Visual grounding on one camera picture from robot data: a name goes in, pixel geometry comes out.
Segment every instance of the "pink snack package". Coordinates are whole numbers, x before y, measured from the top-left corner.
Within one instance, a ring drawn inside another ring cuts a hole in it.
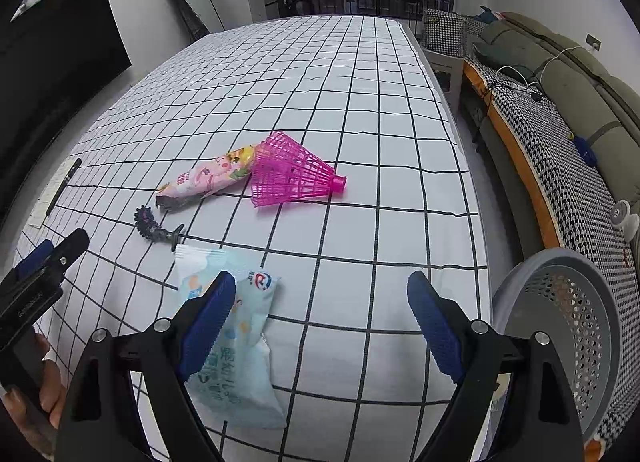
[[[246,178],[254,164],[255,147],[244,147],[211,161],[196,165],[162,185],[156,193],[156,206],[175,211],[195,200],[208,197]]]

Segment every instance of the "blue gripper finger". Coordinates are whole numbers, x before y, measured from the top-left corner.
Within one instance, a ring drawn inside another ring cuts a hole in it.
[[[43,240],[36,248],[25,256],[22,261],[15,266],[17,279],[24,280],[35,273],[44,264],[44,261],[53,251],[51,240]]]
[[[460,341],[438,306],[440,296],[423,272],[415,271],[409,277],[406,297],[438,368],[457,384],[465,374]]]
[[[207,356],[216,342],[218,334],[225,324],[234,302],[236,301],[236,280],[226,271],[216,278],[218,288],[207,301],[190,329],[185,333],[181,343],[181,357],[177,376],[185,382],[192,374],[200,372]]]

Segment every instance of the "screw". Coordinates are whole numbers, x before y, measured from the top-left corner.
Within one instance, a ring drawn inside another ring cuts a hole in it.
[[[166,330],[169,330],[169,327],[171,327],[171,320],[165,317],[157,319],[154,323],[154,330],[156,332],[164,332]]]
[[[541,345],[548,345],[549,341],[551,340],[549,339],[549,336],[546,333],[536,332],[536,341]]]
[[[471,330],[476,334],[486,334],[487,332],[489,332],[489,325],[487,325],[481,319],[476,319],[475,321],[471,322]]]
[[[98,328],[97,330],[94,331],[93,334],[91,334],[91,339],[94,340],[96,343],[100,343],[100,341],[102,341],[106,337],[107,337],[107,331],[104,328]]]

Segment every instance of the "finger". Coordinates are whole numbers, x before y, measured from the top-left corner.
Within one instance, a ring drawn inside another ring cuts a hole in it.
[[[15,425],[20,429],[25,428],[27,426],[27,406],[20,392],[12,388],[2,398],[2,402],[4,402],[4,407]]]
[[[49,350],[51,350],[51,345],[49,344],[47,338],[43,336],[43,334],[36,333],[36,343],[40,348],[42,357],[46,356],[49,353]]]
[[[66,388],[62,386],[60,388],[60,398],[58,399],[58,402],[53,407],[53,410],[51,410],[51,414],[49,415],[49,422],[51,423],[51,426],[56,429],[58,429],[58,426],[60,426],[60,416],[62,416],[62,409],[65,407],[65,401]]]
[[[58,401],[60,388],[60,369],[51,359],[42,362],[42,386],[40,388],[40,406],[49,413]]]

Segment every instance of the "bed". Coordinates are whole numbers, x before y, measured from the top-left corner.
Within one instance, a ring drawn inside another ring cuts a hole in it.
[[[348,178],[342,197],[256,210],[248,183],[161,215],[182,241],[230,248],[281,277],[264,333],[283,430],[199,408],[226,460],[413,460],[454,390],[406,301],[424,271],[469,318],[491,320],[484,236],[457,130],[417,43],[394,20],[280,19],[200,39],[131,88],[80,139],[82,166],[15,261],[83,227],[89,251],[38,321],[63,379],[92,331],[171,315],[173,255],[134,228],[154,190],[197,161],[282,130]],[[153,453],[168,453],[133,374]]]

